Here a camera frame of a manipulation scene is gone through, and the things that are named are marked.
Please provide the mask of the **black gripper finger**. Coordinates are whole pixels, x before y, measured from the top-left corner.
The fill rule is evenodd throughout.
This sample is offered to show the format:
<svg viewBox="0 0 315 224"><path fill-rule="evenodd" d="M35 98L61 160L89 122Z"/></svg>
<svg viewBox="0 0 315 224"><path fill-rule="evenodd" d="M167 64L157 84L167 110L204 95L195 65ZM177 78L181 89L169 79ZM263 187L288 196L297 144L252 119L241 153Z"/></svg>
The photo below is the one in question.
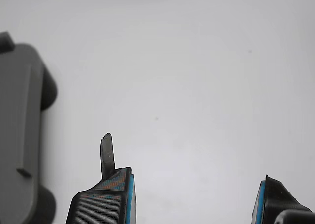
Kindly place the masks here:
<svg viewBox="0 0 315 224"><path fill-rule="evenodd" d="M257 193L252 224L311 224L312 211L278 180L266 175Z"/></svg>
<svg viewBox="0 0 315 224"><path fill-rule="evenodd" d="M100 143L101 180L77 193L70 204L67 224L135 224L136 190L130 167L115 168L110 133Z"/></svg>

